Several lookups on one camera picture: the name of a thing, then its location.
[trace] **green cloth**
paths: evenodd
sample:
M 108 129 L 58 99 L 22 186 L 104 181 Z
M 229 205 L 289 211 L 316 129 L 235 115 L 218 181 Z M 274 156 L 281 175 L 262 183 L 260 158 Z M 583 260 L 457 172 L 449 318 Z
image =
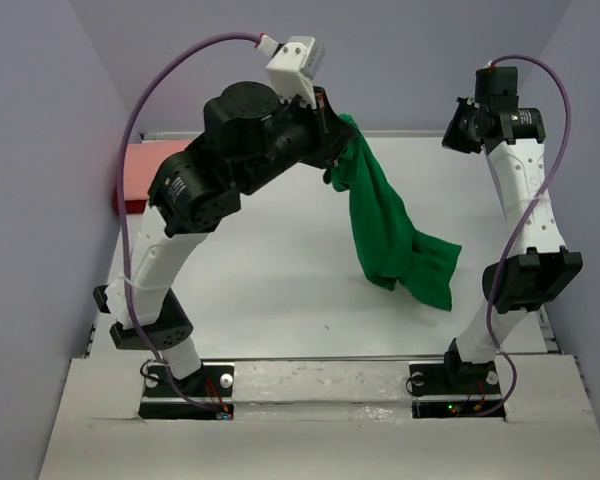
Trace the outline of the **green cloth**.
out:
M 358 128 L 351 116 L 340 118 Z M 416 230 L 361 133 L 325 182 L 349 191 L 353 240 L 367 279 L 388 290 L 398 281 L 422 303 L 451 310 L 449 283 L 462 247 Z

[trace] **purple wall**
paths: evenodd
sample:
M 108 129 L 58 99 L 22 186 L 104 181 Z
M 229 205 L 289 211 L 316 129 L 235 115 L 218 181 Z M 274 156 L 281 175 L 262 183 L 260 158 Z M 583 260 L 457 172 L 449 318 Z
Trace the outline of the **purple wall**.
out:
M 571 142 L 551 187 L 556 218 L 584 270 L 550 306 L 560 345 L 578 356 L 600 424 L 600 0 L 573 2 L 542 55 L 566 84 L 573 107 Z M 547 158 L 555 157 L 564 115 L 551 80 L 534 71 L 522 92 L 548 128 Z
M 316 83 L 366 129 L 443 129 L 473 71 L 512 51 L 539 55 L 567 0 L 70 0 L 125 105 L 176 54 L 244 30 L 327 48 Z M 265 81 L 250 45 L 216 46 L 183 65 L 141 116 L 144 131 L 200 131 L 204 103 L 239 80 Z
M 125 117 L 66 0 L 0 0 L 0 479 L 38 478 L 86 344 Z

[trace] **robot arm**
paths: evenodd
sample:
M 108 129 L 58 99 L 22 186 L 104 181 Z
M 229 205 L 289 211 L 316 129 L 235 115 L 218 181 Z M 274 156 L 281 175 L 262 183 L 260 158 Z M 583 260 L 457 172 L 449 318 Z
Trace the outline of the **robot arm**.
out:
M 544 181 L 544 124 L 537 109 L 519 108 L 516 67 L 476 72 L 475 98 L 459 98 L 443 146 L 463 153 L 484 148 L 510 233 Z M 484 271 L 482 306 L 448 354 L 456 366 L 486 365 L 497 353 L 485 317 L 497 264 Z M 526 316 L 555 299 L 582 268 L 569 252 L 553 215 L 549 192 L 540 198 L 507 259 L 492 326 L 500 343 Z
M 240 210 L 241 194 L 255 193 L 296 163 L 328 168 L 357 135 L 333 112 L 324 89 L 311 83 L 324 52 L 315 40 L 292 37 L 279 45 L 263 36 L 258 48 L 273 57 L 267 72 L 274 89 L 240 82 L 206 103 L 204 133 L 167 158 L 149 188 L 132 278 L 94 292 L 100 310 L 115 318 L 116 347 L 143 350 L 126 304 L 130 283 L 140 325 L 185 389 L 202 368 L 193 326 L 171 290 L 186 259 Z

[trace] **screw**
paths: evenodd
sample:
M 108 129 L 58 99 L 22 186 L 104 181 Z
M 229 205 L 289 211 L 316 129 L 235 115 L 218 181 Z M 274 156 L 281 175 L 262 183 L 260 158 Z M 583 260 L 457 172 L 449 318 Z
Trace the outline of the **screw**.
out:
M 220 377 L 220 386 L 222 388 L 229 388 L 231 385 L 233 385 L 233 377 L 230 374 L 225 373 Z
M 498 374 L 496 372 L 494 372 L 493 370 L 491 370 L 489 372 L 489 374 L 487 375 L 487 383 L 489 385 L 497 385 L 499 379 L 498 379 Z
M 142 367 L 142 373 L 144 373 L 145 375 L 149 374 L 149 366 L 148 365 L 145 365 L 144 367 Z M 158 382 L 153 380 L 152 377 L 145 378 L 144 384 L 147 388 L 155 388 L 158 386 Z
M 413 375 L 411 375 L 411 383 L 413 383 L 416 387 L 421 387 L 424 385 L 424 380 L 420 378 L 422 376 L 422 372 L 413 372 Z

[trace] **white platform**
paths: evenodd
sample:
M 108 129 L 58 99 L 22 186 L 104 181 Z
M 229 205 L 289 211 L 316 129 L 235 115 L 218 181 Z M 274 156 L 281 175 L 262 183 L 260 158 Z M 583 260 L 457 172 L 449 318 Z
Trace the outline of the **white platform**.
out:
M 390 183 L 425 233 L 463 250 L 452 281 L 453 311 L 418 303 L 406 289 L 369 283 L 355 254 L 348 195 L 297 165 L 223 220 L 184 265 L 174 291 L 206 358 L 360 357 L 442 354 L 482 301 L 484 268 L 507 240 L 484 158 L 440 146 L 440 138 L 370 138 Z M 139 216 L 129 219 L 138 229 Z M 122 269 L 120 241 L 112 275 Z M 117 352 L 100 315 L 92 355 Z M 546 352 L 535 314 L 505 342 Z
M 515 361 L 507 422 L 411 418 L 396 361 L 238 362 L 236 419 L 213 422 L 139 419 L 138 360 L 75 360 L 40 479 L 600 480 L 573 359 Z
M 91 357 L 71 365 L 41 480 L 600 480 L 600 433 L 577 367 L 546 353 L 535 315 L 505 343 L 519 371 L 506 422 L 413 419 L 409 362 L 368 358 L 442 354 L 480 305 L 482 270 L 507 234 L 484 159 L 439 138 L 371 144 L 416 226 L 464 247 L 453 311 L 367 282 L 347 195 L 297 166 L 245 199 L 174 289 L 201 356 L 314 360 L 236 362 L 233 421 L 146 421 L 147 354 L 114 350 L 101 315 Z M 120 268 L 118 245 L 113 275 Z M 511 371 L 496 366 L 507 388 Z

